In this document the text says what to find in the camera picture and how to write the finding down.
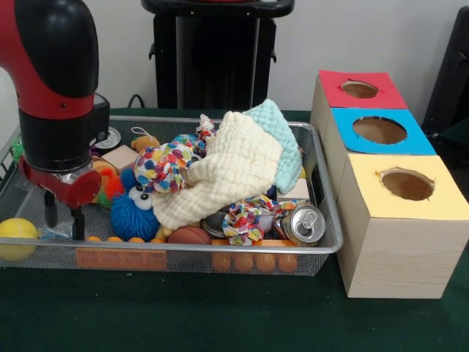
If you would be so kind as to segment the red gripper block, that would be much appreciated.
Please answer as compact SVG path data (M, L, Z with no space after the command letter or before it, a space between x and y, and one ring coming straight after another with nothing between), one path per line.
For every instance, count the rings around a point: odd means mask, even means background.
M56 199L66 204L73 217L73 240L85 239L85 218L82 205L90 203L98 194L102 178L92 167L90 161L86 166L73 172L50 173L34 169L22 156L19 168L26 179L34 186L45 189L45 222L48 227L58 224Z

